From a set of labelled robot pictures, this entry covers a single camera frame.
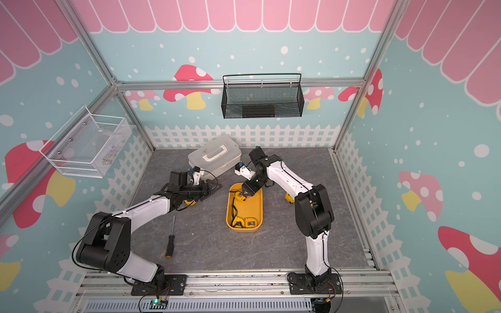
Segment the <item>yellow tape measure metal clip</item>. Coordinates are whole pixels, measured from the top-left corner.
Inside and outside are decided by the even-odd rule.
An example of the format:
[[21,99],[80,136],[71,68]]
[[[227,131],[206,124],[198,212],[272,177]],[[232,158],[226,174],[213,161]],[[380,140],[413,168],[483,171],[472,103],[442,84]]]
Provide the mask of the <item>yellow tape measure metal clip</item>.
[[245,228],[246,229],[252,229],[252,230],[254,230],[254,229],[257,229],[257,228],[260,227],[260,221],[257,220],[257,219],[255,219],[255,218],[251,218],[251,217],[246,218],[244,220],[244,222],[245,222]]

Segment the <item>yellow tape measure top clip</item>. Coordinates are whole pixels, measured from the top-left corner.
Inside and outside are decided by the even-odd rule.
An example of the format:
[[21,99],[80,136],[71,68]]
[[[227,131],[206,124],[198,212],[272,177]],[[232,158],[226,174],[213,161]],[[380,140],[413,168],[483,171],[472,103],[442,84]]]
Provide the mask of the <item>yellow tape measure top clip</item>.
[[288,193],[286,193],[286,196],[285,196],[286,200],[289,202],[289,203],[295,203],[295,199],[289,195]]

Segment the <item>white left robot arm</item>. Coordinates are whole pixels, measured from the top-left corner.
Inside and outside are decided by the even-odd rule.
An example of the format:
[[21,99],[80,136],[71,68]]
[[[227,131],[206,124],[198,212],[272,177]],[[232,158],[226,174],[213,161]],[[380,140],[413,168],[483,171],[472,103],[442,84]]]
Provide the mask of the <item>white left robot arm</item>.
[[131,251],[131,236],[143,225],[174,211],[184,201],[201,202],[222,188],[216,180],[195,183],[167,183],[149,199],[115,213],[98,212],[92,216],[85,234],[72,252],[75,265],[102,270],[141,283],[160,284],[162,266]]

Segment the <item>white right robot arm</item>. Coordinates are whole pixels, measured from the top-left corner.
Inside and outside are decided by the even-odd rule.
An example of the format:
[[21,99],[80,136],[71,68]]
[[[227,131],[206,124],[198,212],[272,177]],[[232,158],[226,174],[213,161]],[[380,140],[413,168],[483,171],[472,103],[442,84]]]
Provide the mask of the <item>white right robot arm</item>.
[[242,184],[242,194],[250,198],[271,181],[292,198],[295,221],[306,240],[306,284],[312,290],[320,289],[328,283],[332,274],[327,260],[327,244],[335,219],[325,186],[305,181],[276,155],[263,156],[253,160],[253,164],[254,171],[242,162],[235,165],[235,173],[246,179]]

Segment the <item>yellow plastic storage box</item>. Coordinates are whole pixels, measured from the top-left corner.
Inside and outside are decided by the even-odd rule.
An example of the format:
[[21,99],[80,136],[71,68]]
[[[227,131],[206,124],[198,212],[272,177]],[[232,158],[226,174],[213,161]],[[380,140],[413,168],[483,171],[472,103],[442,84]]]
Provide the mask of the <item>yellow plastic storage box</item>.
[[244,202],[235,198],[237,191],[241,191],[242,183],[231,186],[228,193],[228,204],[226,210],[226,225],[235,232],[255,232],[257,229],[246,229],[244,220],[255,218],[263,223],[264,207],[263,192],[259,190],[253,197],[247,198]]

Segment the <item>white plastic lidded case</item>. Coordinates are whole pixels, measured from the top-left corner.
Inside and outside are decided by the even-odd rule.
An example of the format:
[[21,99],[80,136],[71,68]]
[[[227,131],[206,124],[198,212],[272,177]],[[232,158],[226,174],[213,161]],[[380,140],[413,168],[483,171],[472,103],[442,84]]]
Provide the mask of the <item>white plastic lidded case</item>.
[[192,168],[199,167],[203,170],[201,180],[212,180],[228,170],[233,170],[241,161],[241,150],[236,142],[223,134],[203,147],[193,151],[188,156]]

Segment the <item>orange black screwdriver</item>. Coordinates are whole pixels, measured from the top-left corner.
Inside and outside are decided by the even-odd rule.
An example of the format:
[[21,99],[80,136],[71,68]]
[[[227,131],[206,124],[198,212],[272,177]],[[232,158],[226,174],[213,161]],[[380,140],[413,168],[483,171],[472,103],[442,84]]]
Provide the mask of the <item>orange black screwdriver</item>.
[[168,245],[166,247],[166,252],[165,252],[165,258],[166,259],[171,259],[173,257],[173,253],[174,253],[175,237],[176,237],[174,235],[175,221],[176,221],[176,216],[174,216],[173,219],[172,219],[171,233],[168,236]]

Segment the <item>green circuit board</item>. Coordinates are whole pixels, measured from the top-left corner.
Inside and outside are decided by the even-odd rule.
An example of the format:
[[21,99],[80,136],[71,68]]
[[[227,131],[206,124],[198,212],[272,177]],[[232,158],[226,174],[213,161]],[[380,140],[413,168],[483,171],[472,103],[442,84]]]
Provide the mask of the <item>green circuit board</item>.
[[152,299],[148,307],[149,310],[165,310],[167,309],[168,301],[164,299]]

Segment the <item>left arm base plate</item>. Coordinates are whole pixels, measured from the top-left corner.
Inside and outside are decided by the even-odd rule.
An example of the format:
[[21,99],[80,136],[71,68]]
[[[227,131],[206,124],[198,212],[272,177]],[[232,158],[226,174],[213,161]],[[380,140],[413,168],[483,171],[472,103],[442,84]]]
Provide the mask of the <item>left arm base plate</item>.
[[135,281],[132,296],[182,296],[187,285],[187,275],[164,275],[152,282]]

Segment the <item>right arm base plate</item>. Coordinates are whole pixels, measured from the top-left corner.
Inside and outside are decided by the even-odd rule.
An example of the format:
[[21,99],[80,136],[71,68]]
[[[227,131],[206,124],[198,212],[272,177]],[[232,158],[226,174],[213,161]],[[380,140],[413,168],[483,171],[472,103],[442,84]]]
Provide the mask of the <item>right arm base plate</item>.
[[292,295],[330,294],[332,296],[343,292],[339,275],[333,274],[330,270],[317,276],[310,272],[290,272],[287,280]]

